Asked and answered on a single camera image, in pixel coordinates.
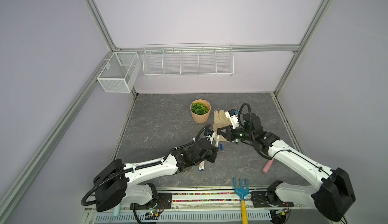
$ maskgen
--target yellow handle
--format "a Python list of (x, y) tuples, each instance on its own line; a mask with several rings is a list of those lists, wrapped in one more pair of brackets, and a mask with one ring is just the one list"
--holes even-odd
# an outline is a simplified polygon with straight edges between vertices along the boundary
[(245, 201), (241, 201), (241, 215), (242, 215), (242, 224), (248, 224), (248, 216), (246, 215)]

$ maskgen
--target white mesh basket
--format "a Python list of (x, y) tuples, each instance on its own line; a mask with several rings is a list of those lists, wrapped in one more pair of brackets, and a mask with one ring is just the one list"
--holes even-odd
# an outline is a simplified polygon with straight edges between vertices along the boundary
[(145, 49), (145, 76), (232, 75), (232, 46)]
[(105, 92), (131, 92), (140, 67), (137, 52), (114, 52), (97, 79)]

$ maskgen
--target blue fork head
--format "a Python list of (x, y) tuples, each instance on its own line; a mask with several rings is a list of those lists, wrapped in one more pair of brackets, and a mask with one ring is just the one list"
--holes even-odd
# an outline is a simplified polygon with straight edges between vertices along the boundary
[(240, 179), (240, 188), (236, 186), (236, 179), (233, 177), (234, 182), (234, 191), (238, 196), (240, 196), (241, 200), (244, 200), (244, 197), (249, 193), (248, 180), (245, 180), (246, 188), (243, 187), (243, 181)]

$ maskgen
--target white wall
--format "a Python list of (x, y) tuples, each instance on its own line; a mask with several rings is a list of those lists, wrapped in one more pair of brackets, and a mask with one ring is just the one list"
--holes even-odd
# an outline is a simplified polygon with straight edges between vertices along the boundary
[(232, 76), (136, 78), (138, 93), (273, 92), (293, 55), (290, 51), (236, 52)]
[(321, 0), (95, 0), (117, 47), (299, 43)]
[(79, 223), (81, 198), (109, 164), (131, 101), (97, 85), (8, 224)]
[(350, 224), (386, 223), (388, 0), (335, 0), (279, 98), (309, 157), (346, 170)]
[(108, 50), (82, 0), (0, 0), (0, 21), (1, 198)]

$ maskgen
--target pink handle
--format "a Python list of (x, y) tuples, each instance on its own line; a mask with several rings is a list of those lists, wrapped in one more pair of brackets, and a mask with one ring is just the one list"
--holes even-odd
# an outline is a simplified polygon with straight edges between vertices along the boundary
[(268, 162), (267, 162), (267, 164), (264, 166), (264, 168), (263, 168), (263, 173), (267, 173), (268, 172), (268, 170), (269, 170), (269, 168), (271, 167), (271, 165), (272, 165), (272, 163), (274, 162), (274, 158), (273, 159), (271, 159), (271, 160), (269, 160)]

